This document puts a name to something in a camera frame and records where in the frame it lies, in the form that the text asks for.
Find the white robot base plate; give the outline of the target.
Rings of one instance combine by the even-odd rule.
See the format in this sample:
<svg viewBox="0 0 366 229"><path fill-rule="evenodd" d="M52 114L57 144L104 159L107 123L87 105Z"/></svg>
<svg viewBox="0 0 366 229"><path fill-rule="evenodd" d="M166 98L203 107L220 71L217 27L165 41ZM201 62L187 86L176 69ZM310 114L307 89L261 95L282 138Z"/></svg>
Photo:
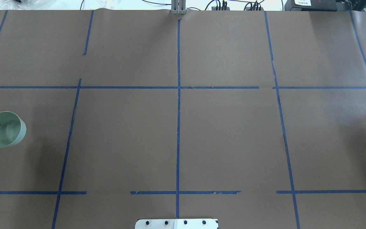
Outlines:
<svg viewBox="0 0 366 229"><path fill-rule="evenodd" d="M135 229L218 229L217 219L141 219Z"/></svg>

